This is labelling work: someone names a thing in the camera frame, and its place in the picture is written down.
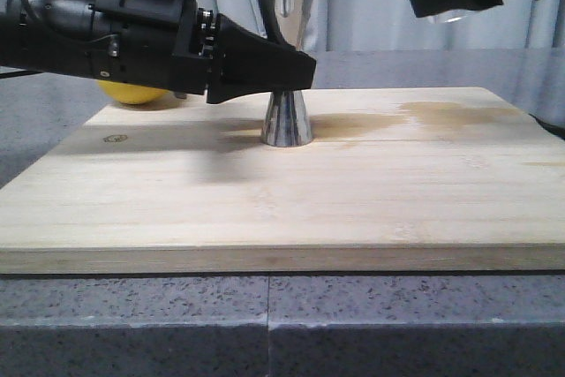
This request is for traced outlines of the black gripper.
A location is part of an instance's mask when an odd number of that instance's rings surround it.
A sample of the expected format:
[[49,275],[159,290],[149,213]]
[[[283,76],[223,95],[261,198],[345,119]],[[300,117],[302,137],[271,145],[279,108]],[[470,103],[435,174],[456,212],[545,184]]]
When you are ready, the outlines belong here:
[[313,57],[221,13],[211,63],[202,54],[201,23],[196,0],[95,0],[92,34],[110,39],[90,54],[93,76],[187,94],[207,88],[209,104],[312,86]]

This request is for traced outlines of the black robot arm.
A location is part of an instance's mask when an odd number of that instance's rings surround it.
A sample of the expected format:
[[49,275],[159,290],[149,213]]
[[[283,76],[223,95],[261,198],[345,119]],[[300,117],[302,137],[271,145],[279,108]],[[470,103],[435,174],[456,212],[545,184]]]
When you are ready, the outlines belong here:
[[307,89],[315,60],[196,0],[1,0],[1,63],[205,95]]

